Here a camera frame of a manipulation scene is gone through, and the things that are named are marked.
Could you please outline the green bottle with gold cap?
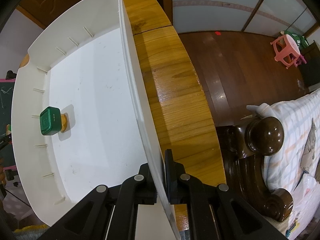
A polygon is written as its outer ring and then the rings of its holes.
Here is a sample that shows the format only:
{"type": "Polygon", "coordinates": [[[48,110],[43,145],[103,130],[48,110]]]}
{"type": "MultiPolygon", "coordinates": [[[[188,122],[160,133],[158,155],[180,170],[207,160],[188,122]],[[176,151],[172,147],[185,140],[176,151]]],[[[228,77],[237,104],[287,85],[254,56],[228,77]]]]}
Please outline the green bottle with gold cap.
{"type": "Polygon", "coordinates": [[[40,130],[42,135],[55,135],[67,129],[68,120],[59,108],[48,106],[40,114],[40,130]]]}

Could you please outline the white plastic storage bin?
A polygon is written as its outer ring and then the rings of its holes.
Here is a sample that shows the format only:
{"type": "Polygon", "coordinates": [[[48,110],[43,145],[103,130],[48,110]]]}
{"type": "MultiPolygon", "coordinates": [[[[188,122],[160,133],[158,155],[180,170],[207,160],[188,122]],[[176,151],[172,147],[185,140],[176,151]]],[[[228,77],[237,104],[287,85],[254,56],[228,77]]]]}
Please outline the white plastic storage bin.
{"type": "Polygon", "coordinates": [[[151,166],[156,204],[138,209],[136,239],[179,239],[164,167],[123,0],[82,0],[28,49],[17,72],[11,134],[20,180],[35,214],[52,226],[100,184],[112,187],[151,166]],[[42,135],[48,106],[64,132],[42,135]]]}

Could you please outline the pink plastic stool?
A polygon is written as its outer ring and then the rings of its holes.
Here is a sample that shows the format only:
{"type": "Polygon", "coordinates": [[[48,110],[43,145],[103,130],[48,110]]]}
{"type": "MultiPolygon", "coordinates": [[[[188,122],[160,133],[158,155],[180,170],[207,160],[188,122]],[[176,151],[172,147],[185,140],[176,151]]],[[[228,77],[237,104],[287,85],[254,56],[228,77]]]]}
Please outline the pink plastic stool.
{"type": "Polygon", "coordinates": [[[286,69],[289,69],[291,66],[298,67],[301,64],[306,64],[306,60],[301,55],[298,45],[290,35],[282,35],[272,41],[270,45],[275,52],[274,60],[281,62],[286,69]]]}

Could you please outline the plaid white blanket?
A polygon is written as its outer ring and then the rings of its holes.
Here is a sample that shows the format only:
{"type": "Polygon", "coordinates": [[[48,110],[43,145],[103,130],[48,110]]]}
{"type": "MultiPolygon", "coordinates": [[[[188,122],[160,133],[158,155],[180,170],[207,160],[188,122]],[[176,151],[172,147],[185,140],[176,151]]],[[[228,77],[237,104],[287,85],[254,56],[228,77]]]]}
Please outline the plaid white blanket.
{"type": "Polygon", "coordinates": [[[288,239],[295,239],[319,207],[319,90],[297,100],[246,108],[261,118],[275,117],[283,126],[283,145],[265,157],[263,179],[269,190],[286,189],[293,197],[289,217],[274,226],[288,239]]]}

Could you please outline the round wooden table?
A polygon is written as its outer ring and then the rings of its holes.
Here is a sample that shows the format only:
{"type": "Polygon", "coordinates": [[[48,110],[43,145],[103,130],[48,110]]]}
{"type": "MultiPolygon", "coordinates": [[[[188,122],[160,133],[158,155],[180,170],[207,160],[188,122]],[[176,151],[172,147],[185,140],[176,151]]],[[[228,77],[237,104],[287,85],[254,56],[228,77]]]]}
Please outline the round wooden table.
{"type": "Polygon", "coordinates": [[[124,4],[161,149],[203,183],[225,183],[212,114],[175,28],[156,0],[124,4]]]}

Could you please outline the green bag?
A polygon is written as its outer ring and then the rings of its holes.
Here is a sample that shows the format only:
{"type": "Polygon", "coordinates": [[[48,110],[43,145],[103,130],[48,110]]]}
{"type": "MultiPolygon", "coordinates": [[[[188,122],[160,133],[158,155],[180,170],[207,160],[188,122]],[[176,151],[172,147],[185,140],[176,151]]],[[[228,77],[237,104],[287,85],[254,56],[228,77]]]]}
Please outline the green bag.
{"type": "Polygon", "coordinates": [[[296,42],[296,44],[300,50],[303,50],[305,48],[308,48],[308,46],[310,46],[310,44],[308,43],[308,41],[306,40],[306,38],[304,36],[300,36],[296,33],[288,31],[288,30],[281,31],[280,34],[281,35],[287,34],[287,35],[291,36],[294,39],[294,41],[296,42]]]}

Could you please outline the green chalkboard with pink frame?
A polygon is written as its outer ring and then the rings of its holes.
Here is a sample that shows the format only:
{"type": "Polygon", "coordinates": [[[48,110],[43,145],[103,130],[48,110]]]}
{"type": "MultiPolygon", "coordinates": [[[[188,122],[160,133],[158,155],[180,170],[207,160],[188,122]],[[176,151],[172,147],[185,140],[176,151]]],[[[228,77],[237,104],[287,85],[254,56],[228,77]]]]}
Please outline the green chalkboard with pink frame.
{"type": "MultiPolygon", "coordinates": [[[[11,106],[15,80],[1,79],[1,138],[7,135],[7,126],[11,124],[11,106]]],[[[8,144],[1,150],[2,166],[15,165],[12,144],[8,144]]]]}

